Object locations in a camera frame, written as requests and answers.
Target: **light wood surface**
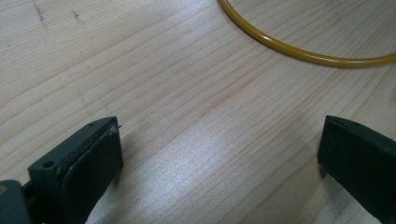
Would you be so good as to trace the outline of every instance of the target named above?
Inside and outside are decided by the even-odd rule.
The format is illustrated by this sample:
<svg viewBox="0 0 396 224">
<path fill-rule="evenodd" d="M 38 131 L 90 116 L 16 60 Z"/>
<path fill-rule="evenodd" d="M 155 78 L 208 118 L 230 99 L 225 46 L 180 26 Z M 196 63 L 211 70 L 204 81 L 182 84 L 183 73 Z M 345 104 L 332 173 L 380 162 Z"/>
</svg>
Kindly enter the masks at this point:
<svg viewBox="0 0 396 224">
<path fill-rule="evenodd" d="M 393 0 L 232 3 L 300 48 L 396 52 Z M 89 223 L 376 223 L 319 174 L 321 129 L 330 114 L 396 138 L 396 65 L 294 60 L 215 0 L 1 1 L 0 95 L 0 179 L 119 118 L 125 167 Z"/>
</svg>

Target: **table surface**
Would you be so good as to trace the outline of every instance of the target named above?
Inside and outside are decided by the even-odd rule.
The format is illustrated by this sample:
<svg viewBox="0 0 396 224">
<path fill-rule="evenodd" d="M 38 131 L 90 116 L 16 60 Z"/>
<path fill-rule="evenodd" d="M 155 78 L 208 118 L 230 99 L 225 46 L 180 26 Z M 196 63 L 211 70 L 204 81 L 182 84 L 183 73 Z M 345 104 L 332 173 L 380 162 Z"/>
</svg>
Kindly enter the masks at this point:
<svg viewBox="0 0 396 224">
<path fill-rule="evenodd" d="M 234 0 L 293 46 L 396 51 L 393 0 Z M 125 167 L 88 223 L 376 223 L 319 174 L 326 115 L 396 138 L 396 65 L 305 63 L 215 0 L 0 2 L 0 179 L 117 116 Z"/>
</svg>

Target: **wood grain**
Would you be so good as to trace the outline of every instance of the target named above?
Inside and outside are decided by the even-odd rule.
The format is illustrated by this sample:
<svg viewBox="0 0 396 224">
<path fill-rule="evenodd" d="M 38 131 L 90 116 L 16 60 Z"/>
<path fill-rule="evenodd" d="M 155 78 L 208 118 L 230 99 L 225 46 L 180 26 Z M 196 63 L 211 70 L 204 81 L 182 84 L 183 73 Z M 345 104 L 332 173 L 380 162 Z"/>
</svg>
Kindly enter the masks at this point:
<svg viewBox="0 0 396 224">
<path fill-rule="evenodd" d="M 396 52 L 391 0 L 232 3 L 299 48 Z M 396 65 L 294 60 L 214 0 L 5 0 L 0 68 L 0 179 L 119 118 L 125 167 L 88 223 L 377 223 L 316 153 L 327 114 L 396 139 Z"/>
</svg>

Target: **yellow tube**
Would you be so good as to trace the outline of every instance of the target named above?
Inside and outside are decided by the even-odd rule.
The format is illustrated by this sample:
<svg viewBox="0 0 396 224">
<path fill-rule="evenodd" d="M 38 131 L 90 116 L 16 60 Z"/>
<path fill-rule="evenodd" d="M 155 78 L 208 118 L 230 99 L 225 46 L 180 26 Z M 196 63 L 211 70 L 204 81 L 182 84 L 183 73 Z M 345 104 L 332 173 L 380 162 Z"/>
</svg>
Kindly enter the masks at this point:
<svg viewBox="0 0 396 224">
<path fill-rule="evenodd" d="M 359 67 L 371 67 L 379 66 L 388 63 L 396 63 L 396 54 L 391 54 L 388 56 L 378 57 L 378 58 L 365 58 L 365 59 L 355 59 L 355 58 L 338 58 L 323 54 L 314 53 L 311 51 L 297 49 L 291 45 L 285 44 L 254 27 L 244 18 L 242 18 L 238 12 L 233 9 L 228 0 L 219 0 L 221 6 L 227 15 L 235 22 L 240 28 L 242 28 L 246 33 L 251 35 L 256 40 L 260 41 L 264 45 L 271 49 L 289 55 L 291 57 L 310 62 L 319 63 L 327 66 L 333 67 L 349 67 L 349 68 L 359 68 Z"/>
</svg>

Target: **wooden table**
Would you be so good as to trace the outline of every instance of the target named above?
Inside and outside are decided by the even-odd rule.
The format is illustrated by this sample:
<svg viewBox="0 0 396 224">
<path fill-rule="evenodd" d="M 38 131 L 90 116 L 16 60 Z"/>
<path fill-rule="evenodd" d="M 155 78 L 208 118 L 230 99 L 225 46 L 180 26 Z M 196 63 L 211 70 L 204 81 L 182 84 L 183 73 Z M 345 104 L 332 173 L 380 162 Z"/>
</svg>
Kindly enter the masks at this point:
<svg viewBox="0 0 396 224">
<path fill-rule="evenodd" d="M 299 48 L 396 51 L 392 0 L 232 3 Z M 0 52 L 0 179 L 119 118 L 125 167 L 89 223 L 376 223 L 316 154 L 328 114 L 396 138 L 395 64 L 292 59 L 215 0 L 5 0 Z"/>
</svg>

